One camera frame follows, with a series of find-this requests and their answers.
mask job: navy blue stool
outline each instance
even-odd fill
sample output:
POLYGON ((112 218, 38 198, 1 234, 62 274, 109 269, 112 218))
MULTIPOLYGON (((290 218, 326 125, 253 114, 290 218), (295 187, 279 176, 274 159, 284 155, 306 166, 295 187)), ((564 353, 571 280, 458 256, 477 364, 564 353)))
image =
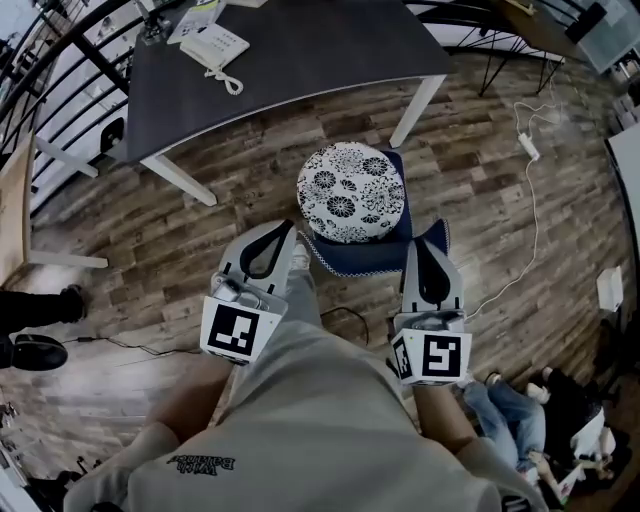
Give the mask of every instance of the navy blue stool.
MULTIPOLYGON (((405 182, 402 158, 394 151, 382 151, 405 182)), ((449 225, 438 219, 422 235, 446 255, 449 254, 449 225)), ((315 256, 327 270, 340 277, 362 277, 386 272, 402 272, 407 259, 407 246, 413 240, 409 200, 405 190, 404 210, 400 221, 381 240, 362 244, 340 244, 318 233, 304 235, 315 256)))

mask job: white table leg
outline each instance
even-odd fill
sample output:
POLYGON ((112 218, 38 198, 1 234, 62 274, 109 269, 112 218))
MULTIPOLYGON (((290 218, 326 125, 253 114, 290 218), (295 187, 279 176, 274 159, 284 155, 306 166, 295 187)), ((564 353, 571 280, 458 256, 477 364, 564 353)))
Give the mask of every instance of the white table leg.
POLYGON ((194 180, 166 156, 150 156, 142 160, 141 163, 156 174, 162 176, 165 180, 173 183, 179 189, 184 190, 187 194, 202 201, 207 206, 218 204, 218 199, 213 192, 194 180))
POLYGON ((411 103, 409 103, 402 119, 400 119, 391 139, 389 139, 389 145, 392 148, 397 148, 404 142, 404 139, 409 135, 413 125, 416 124, 416 121, 429 104, 431 98, 433 98, 433 95, 436 93, 438 87, 440 87, 440 84, 442 84, 446 76, 447 75, 428 76, 422 80, 420 87, 418 87, 418 90, 413 95, 413 99, 411 100, 411 103))
POLYGON ((109 266, 109 260, 106 258, 89 258, 87 256, 56 254, 44 251, 29 251, 29 263, 87 268, 107 268, 109 266))
POLYGON ((53 144, 49 144, 46 140, 42 140, 40 137, 36 137, 36 147, 46 153, 50 157, 55 158, 56 160, 60 160, 65 164, 77 169, 83 174, 86 174, 90 178, 95 178, 98 176, 98 169, 90 166, 88 163, 83 162, 79 158, 70 155, 69 153, 65 153, 58 146, 54 146, 53 144))

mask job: black cable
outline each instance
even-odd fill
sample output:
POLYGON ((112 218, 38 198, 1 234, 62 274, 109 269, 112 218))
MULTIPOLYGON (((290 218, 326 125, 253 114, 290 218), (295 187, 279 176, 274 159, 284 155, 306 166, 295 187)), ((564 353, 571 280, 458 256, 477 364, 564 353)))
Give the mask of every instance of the black cable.
MULTIPOLYGON (((365 318, 358 313, 357 311, 354 311, 351 308, 347 308, 345 306, 340 306, 337 308, 333 308, 330 309, 329 311, 325 311, 324 313, 322 313, 320 315, 320 317, 324 317, 327 315, 330 315, 331 313, 335 313, 336 311, 340 311, 340 310, 344 310, 347 311, 349 313, 351 313, 352 315, 357 316, 361 321, 362 321, 362 325, 364 326, 364 332, 365 332, 365 345, 369 345, 369 326, 367 325, 367 321, 365 320, 365 318)), ((63 341, 62 343, 73 343, 74 341, 77 341, 78 343, 87 343, 87 342, 91 342, 91 341, 108 341, 109 343, 113 343, 114 345, 121 347, 121 348, 138 348, 140 350, 143 350, 144 352, 146 352, 147 354, 151 354, 154 357, 160 357, 160 356, 168 356, 170 354, 200 354, 201 351, 200 350, 184 350, 184 349, 173 349, 173 350, 166 350, 164 352, 158 352, 157 350, 154 350, 152 348, 147 347, 146 345, 127 345, 126 343, 122 343, 120 341, 114 340, 112 338, 93 338, 90 336, 80 336, 79 338, 75 338, 73 340, 67 340, 67 341, 63 341)))
POLYGON ((369 326, 367 325, 367 321, 365 320, 365 318, 360 313, 358 313, 357 311, 354 311, 353 309, 347 308, 345 306, 339 306, 337 308, 330 309, 329 311, 325 311, 324 313, 322 313, 320 315, 320 318, 322 318, 322 317, 324 317, 326 315, 329 315, 331 313, 335 313, 336 311, 340 311, 341 309, 344 309, 345 311, 348 311, 352 315, 355 315, 360 320, 362 320, 362 325, 364 325, 364 332, 365 332, 365 339, 366 339, 365 345, 368 346, 369 345, 369 326))
POLYGON ((147 347, 145 345, 127 345, 126 343, 122 343, 120 341, 116 341, 116 340, 114 340, 112 338, 92 338, 90 336, 81 336, 81 337, 73 339, 73 340, 63 341, 62 343, 63 344, 72 343, 74 341, 77 341, 79 343, 86 343, 86 342, 90 342, 90 341, 108 341, 109 343, 113 343, 114 345, 117 345, 118 347, 121 347, 121 348, 139 348, 140 350, 143 350, 147 354, 151 354, 154 357, 167 356, 169 354, 200 354, 201 353, 200 350, 184 350, 184 349, 181 349, 181 348, 174 348, 173 350, 166 350, 164 352, 158 352, 157 350, 149 348, 149 347, 147 347))

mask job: white cord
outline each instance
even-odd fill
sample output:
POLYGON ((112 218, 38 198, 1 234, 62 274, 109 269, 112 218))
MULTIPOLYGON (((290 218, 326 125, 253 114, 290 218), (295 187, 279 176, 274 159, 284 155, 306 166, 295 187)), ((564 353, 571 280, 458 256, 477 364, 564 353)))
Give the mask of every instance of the white cord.
MULTIPOLYGON (((520 117, 518 116, 518 109, 516 108, 519 105, 522 105, 524 107, 527 107, 529 110, 531 110, 532 112, 534 112, 534 114, 529 118, 529 123, 528 123, 528 127, 529 127, 529 139, 531 139, 533 141, 533 137, 531 135, 531 120, 534 117, 537 117, 538 119, 542 119, 543 121, 546 121, 548 123, 551 124, 555 124, 555 125, 559 125, 562 122, 562 101, 560 102, 560 116, 556 121, 552 121, 551 119, 548 119, 546 117, 543 117, 539 114, 536 114, 535 112, 538 112, 540 110, 542 110, 543 108, 547 107, 547 108, 557 108, 557 102, 555 97, 553 96, 553 78, 550 80, 549 82, 549 90, 551 91, 551 99, 553 100, 553 105, 548 105, 548 104, 544 104, 541 107, 538 108, 533 108, 531 105, 527 105, 526 103, 522 102, 522 101, 516 101, 513 104, 513 111, 516 113, 516 132, 518 133, 518 135, 521 135, 520 133, 520 117)), ((500 298, 500 296, 507 291, 507 289, 511 286, 516 284, 517 282, 519 282, 524 276, 525 274, 529 271, 529 269, 531 268, 531 266, 533 265, 534 261, 536 260, 536 255, 538 252, 538 234, 540 232, 540 227, 538 226, 538 212, 537 212, 537 208, 536 208, 536 194, 535 191, 533 189, 533 183, 531 182, 531 177, 529 176, 529 167, 531 166, 531 164, 535 162, 535 160, 531 159, 529 160, 529 163, 527 164, 527 166, 524 169, 524 175, 527 177, 527 181, 529 182, 529 188, 531 189, 531 200, 533 203, 533 221, 535 223, 535 227, 536 227, 536 233, 533 237, 533 255, 531 256, 531 260, 529 261, 529 263, 527 263, 527 266, 524 267, 524 269, 522 270, 522 272, 520 272, 520 275, 514 279, 513 281, 510 281, 509 283, 507 283, 502 290, 500 290, 498 292, 497 295, 491 297, 488 300, 485 300, 482 304, 480 304, 477 309, 469 316, 467 316, 467 320, 470 318, 473 318, 474 316, 476 316, 478 313, 480 313, 480 310, 485 307, 487 304, 498 300, 500 298)))
POLYGON ((208 69, 205 72, 204 76, 206 78, 209 78, 210 76, 212 76, 216 80, 220 82, 224 82, 224 86, 227 88, 227 92, 232 96, 237 96, 244 89, 244 84, 240 80, 238 80, 237 78, 233 78, 232 76, 229 76, 226 73, 223 73, 219 69, 215 71, 208 69))

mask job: wooden floor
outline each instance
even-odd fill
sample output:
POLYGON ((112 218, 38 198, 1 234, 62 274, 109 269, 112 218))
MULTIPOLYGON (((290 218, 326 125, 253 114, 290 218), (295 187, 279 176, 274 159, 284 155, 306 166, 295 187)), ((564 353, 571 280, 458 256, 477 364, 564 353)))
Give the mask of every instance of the wooden floor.
MULTIPOLYGON (((529 262, 532 200, 528 157, 515 136, 512 104, 538 98, 538 61, 509 63, 487 91, 478 90, 486 57, 455 58, 449 76, 400 149, 415 233, 440 216, 451 228, 451 258, 464 278, 471 313, 529 262)), ((618 185, 603 145, 613 92, 586 68, 564 66, 556 96, 561 126, 536 121, 542 158, 531 167, 540 223, 538 257, 529 274, 468 323, 472 368, 500 369, 521 384, 533 369, 558 366, 585 381, 599 338, 595 280, 622 266, 626 302, 635 303, 630 235, 618 185)), ((219 205, 205 207, 142 166, 105 164, 100 177, 80 176, 34 218, 34 248, 109 258, 105 270, 33 268, 14 288, 57 292, 79 283, 93 300, 88 319, 42 332, 60 340, 111 337, 156 350, 197 345, 202 296, 225 246, 262 222, 300 223, 296 177, 304 161, 329 142, 355 140, 384 148, 417 87, 415 82, 367 87, 298 102, 233 123, 186 143, 171 157, 211 186, 219 205)), ((529 115, 522 109, 521 129, 529 115)), ((340 279, 312 268, 323 311, 349 306, 371 331, 370 348, 386 348, 386 318, 399 309, 400 276, 340 279)), ((348 313, 326 327, 363 343, 348 313)), ((38 440, 24 455, 37 475, 74 467, 82 455, 105 459, 129 443, 152 402, 193 358, 153 358, 106 341, 66 345, 61 369, 0 372, 0 385, 22 413, 11 438, 38 440)))

